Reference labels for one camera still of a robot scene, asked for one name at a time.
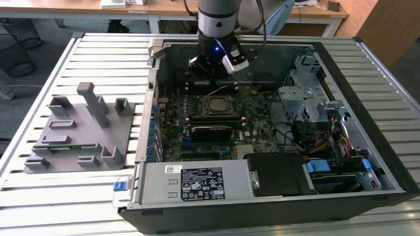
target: barcode sticker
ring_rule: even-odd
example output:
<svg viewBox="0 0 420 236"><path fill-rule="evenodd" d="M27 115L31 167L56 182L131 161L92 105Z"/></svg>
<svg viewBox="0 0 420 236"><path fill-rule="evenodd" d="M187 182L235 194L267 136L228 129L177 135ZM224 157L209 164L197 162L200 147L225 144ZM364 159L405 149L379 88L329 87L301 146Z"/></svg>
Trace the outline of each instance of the barcode sticker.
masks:
<svg viewBox="0 0 420 236"><path fill-rule="evenodd" d="M183 166L165 166L165 174L181 173Z"/></svg>
<svg viewBox="0 0 420 236"><path fill-rule="evenodd" d="M145 14L145 11L128 11L128 13Z"/></svg>

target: black trash bin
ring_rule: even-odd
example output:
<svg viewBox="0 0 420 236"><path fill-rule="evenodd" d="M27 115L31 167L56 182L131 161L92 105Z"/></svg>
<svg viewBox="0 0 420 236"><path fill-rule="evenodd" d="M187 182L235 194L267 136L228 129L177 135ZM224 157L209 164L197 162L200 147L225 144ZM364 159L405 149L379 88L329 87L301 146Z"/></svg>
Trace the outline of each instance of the black trash bin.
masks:
<svg viewBox="0 0 420 236"><path fill-rule="evenodd" d="M19 36L11 33L0 34L0 68L11 77L24 76L35 69Z"/></svg>
<svg viewBox="0 0 420 236"><path fill-rule="evenodd" d="M25 49L36 48L41 45L43 40L31 19L0 18L0 25L3 25L8 33L19 35L20 43Z"/></svg>

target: chair leg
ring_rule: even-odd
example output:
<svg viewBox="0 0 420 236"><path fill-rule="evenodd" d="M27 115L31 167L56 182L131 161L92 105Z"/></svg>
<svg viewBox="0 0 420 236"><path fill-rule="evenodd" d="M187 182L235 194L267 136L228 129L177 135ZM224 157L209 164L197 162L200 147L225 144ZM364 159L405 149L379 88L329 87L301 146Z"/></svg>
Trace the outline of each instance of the chair leg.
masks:
<svg viewBox="0 0 420 236"><path fill-rule="evenodd" d="M56 22L56 24L57 24L57 26L59 26L60 28L65 27L65 25L64 25L64 19L53 19L53 20L55 20L55 22Z"/></svg>
<svg viewBox="0 0 420 236"><path fill-rule="evenodd" d="M12 100L15 97L15 94L11 91L11 89L1 82L0 82L0 97L4 100Z"/></svg>

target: blue latch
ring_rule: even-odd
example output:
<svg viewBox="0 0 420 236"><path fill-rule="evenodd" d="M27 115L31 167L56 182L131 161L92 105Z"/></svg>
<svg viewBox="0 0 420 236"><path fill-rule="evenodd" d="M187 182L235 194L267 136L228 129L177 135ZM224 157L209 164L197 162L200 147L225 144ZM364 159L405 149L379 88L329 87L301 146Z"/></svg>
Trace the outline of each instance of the blue latch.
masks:
<svg viewBox="0 0 420 236"><path fill-rule="evenodd" d="M307 169L309 173L313 172L329 172L331 168L325 160L313 160L307 163Z"/></svg>
<svg viewBox="0 0 420 236"><path fill-rule="evenodd" d="M363 159L363 160L361 160L361 163L363 163L363 165L365 166L367 170L368 170L369 168L372 168L372 166L371 166L371 163L369 163L369 160L368 160L368 159Z"/></svg>
<svg viewBox="0 0 420 236"><path fill-rule="evenodd" d="M115 182L113 191L115 192L127 191L127 182Z"/></svg>

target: desk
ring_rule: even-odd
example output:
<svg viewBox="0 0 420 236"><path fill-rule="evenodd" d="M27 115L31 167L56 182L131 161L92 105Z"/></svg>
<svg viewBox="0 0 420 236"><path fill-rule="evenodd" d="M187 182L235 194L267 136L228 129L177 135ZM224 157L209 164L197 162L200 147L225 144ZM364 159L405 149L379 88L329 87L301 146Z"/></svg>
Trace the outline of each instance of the desk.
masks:
<svg viewBox="0 0 420 236"><path fill-rule="evenodd" d="M197 3L193 1L187 2L189 10L196 12L199 10ZM148 14L151 29L157 29L159 20L193 20L188 17L183 0L152 0ZM292 10L287 23L325 24L327 28L324 30L323 37L333 37L341 21L347 17L348 14L341 7L340 12L333 12L308 6L300 7L300 14L297 8Z"/></svg>
<svg viewBox="0 0 420 236"><path fill-rule="evenodd" d="M197 4L188 2L192 11ZM348 14L325 11L316 7L293 9L288 23L328 25L323 36L333 36ZM100 9L100 0L0 0L0 17L16 18L79 18L148 20L151 33L159 33L160 20L195 20L185 12L183 0L148 0L147 5L127 5L127 8Z"/></svg>

